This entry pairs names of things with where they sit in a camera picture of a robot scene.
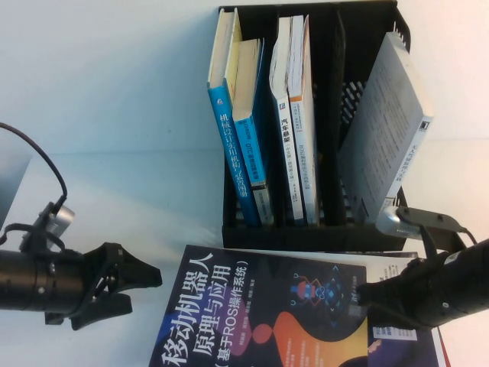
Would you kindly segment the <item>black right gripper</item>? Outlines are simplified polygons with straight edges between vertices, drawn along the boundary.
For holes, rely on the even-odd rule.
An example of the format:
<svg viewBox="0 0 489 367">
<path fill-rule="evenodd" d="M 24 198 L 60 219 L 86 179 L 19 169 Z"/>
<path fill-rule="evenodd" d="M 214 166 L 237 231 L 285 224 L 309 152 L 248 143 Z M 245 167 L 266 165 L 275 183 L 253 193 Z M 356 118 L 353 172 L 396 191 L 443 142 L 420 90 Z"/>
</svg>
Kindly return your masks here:
<svg viewBox="0 0 489 367">
<path fill-rule="evenodd" d="M 465 315 L 449 292 L 449 276 L 442 252 L 434 258 L 415 258 L 395 277 L 364 283 L 357 287 L 358 300 L 368 307 L 368 319 L 375 327 L 424 328 L 441 326 Z M 400 304 L 404 315 L 374 304 Z"/>
</svg>

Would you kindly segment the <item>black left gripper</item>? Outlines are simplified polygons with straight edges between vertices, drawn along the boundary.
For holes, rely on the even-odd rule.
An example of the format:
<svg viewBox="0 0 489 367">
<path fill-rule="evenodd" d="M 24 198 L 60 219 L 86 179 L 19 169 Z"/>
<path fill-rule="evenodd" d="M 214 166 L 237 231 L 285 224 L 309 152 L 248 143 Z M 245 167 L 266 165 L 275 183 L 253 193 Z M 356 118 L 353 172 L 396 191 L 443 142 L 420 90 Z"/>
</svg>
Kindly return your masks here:
<svg viewBox="0 0 489 367">
<path fill-rule="evenodd" d="M 160 269 L 106 242 L 81 254 L 72 250 L 37 255 L 37 309 L 48 326 L 64 320 L 77 331 L 93 323 L 132 312 L 122 291 L 159 287 Z"/>
</svg>

